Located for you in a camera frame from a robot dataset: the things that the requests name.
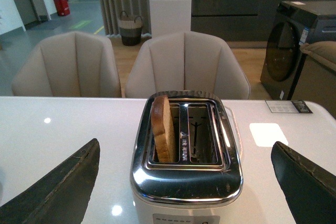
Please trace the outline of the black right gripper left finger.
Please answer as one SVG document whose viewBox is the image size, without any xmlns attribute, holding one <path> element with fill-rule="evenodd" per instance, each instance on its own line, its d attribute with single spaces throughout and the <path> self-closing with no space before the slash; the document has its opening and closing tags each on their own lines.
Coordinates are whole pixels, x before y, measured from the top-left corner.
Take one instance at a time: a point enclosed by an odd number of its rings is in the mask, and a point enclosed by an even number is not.
<svg viewBox="0 0 336 224">
<path fill-rule="evenodd" d="M 92 139 L 1 206 L 1 223 L 82 223 L 96 182 L 100 144 Z"/>
</svg>

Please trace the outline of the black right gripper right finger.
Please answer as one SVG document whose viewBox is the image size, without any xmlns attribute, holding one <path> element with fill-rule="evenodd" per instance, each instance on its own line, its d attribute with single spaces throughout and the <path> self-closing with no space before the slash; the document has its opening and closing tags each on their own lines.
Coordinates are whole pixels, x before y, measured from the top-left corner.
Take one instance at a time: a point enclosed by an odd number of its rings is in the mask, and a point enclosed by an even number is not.
<svg viewBox="0 0 336 224">
<path fill-rule="evenodd" d="M 296 223 L 335 223 L 335 175 L 282 142 L 271 162 Z"/>
</svg>

